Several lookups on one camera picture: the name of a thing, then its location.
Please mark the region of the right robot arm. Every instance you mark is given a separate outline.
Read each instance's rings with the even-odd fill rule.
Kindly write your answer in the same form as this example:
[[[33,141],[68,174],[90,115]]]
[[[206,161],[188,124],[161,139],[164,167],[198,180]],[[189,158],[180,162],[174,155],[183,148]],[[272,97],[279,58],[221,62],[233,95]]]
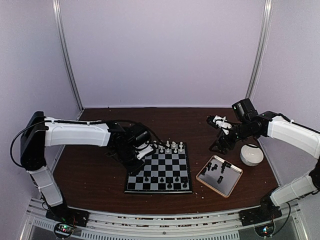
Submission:
[[[220,132],[210,146],[211,152],[226,154],[235,148],[236,143],[249,137],[270,138],[313,157],[320,159],[320,132],[295,122],[282,113],[265,111],[258,113],[249,98],[234,103],[231,107],[237,123],[227,120],[226,117],[210,115],[206,122]],[[259,220],[268,220],[275,212],[276,207],[297,200],[308,195],[315,195],[320,191],[320,164],[317,162],[313,169],[290,183],[280,186],[261,199],[256,210]]]

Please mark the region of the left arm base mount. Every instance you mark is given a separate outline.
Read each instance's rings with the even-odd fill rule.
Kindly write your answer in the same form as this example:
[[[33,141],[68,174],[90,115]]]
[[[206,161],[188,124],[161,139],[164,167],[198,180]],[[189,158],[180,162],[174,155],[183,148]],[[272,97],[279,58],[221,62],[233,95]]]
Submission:
[[[45,217],[56,222],[66,223],[76,227],[86,227],[90,213],[85,210],[70,208],[66,216],[57,217],[49,210],[46,212]]]

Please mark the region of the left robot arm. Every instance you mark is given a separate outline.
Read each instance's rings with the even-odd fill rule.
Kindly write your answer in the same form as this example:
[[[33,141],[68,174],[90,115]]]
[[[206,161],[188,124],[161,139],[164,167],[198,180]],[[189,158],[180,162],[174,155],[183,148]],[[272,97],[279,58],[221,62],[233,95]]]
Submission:
[[[20,135],[20,164],[35,180],[49,210],[61,222],[69,221],[72,211],[47,167],[46,147],[106,147],[130,173],[140,170],[144,166],[143,157],[155,151],[151,146],[151,132],[141,123],[125,127],[117,120],[64,120],[47,117],[42,111],[32,115]]]

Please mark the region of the black white chess board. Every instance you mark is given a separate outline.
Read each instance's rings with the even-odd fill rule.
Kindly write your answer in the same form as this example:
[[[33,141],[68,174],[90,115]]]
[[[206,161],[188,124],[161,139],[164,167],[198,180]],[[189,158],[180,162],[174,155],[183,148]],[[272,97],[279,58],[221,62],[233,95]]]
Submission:
[[[155,152],[142,160],[144,167],[137,173],[128,173],[124,185],[126,194],[191,194],[193,192],[187,144],[167,142],[166,146],[154,145]],[[183,188],[181,177],[187,177],[187,188]]]

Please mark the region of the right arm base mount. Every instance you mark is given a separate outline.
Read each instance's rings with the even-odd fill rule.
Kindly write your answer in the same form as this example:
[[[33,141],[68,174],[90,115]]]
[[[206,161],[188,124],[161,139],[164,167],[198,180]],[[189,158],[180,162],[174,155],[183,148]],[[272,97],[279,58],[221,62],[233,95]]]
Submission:
[[[272,213],[265,213],[260,207],[241,210],[239,218],[242,226],[249,226],[271,221],[272,219],[280,218],[282,216],[281,210],[276,210]]]

